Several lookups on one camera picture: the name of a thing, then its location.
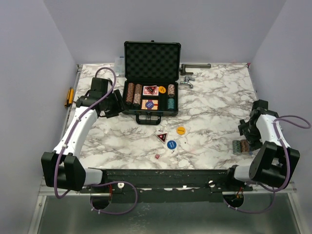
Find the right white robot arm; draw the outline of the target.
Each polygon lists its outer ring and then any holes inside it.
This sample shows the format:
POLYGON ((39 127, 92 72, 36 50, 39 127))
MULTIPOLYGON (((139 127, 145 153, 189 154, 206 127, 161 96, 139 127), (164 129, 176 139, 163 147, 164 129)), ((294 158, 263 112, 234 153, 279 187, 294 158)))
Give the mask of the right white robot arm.
POLYGON ((235 191, 243 183, 257 183, 278 191, 284 189, 300 158, 298 150, 291 148, 284 139, 277 112, 268 108, 268 102, 253 102, 249 121, 240 120, 238 130, 251 150, 258 150, 249 166, 234 165, 227 170, 225 187, 235 191))

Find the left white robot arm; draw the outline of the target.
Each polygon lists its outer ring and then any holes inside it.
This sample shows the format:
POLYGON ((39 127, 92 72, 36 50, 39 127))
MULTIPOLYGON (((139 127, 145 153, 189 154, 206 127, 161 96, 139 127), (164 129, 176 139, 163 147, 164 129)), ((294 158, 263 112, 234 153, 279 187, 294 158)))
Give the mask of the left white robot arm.
POLYGON ((52 152, 45 152, 41 157, 46 186, 80 191, 91 185, 98 193, 107 189, 108 180, 102 170, 83 167, 78 157, 101 113, 111 118, 124 111, 120 91, 109 92, 112 85, 108 79, 93 78, 90 90, 77 100, 74 117, 63 138, 52 152))

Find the brown red chip stack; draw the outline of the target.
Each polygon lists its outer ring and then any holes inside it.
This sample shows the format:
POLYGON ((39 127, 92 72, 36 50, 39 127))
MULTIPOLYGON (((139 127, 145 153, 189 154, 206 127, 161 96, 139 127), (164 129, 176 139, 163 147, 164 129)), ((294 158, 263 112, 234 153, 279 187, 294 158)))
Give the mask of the brown red chip stack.
POLYGON ((240 141, 240 145, 241 145, 241 152, 243 154, 249 154, 250 152, 250 147, 249 147, 249 143, 246 139, 242 139, 240 141))

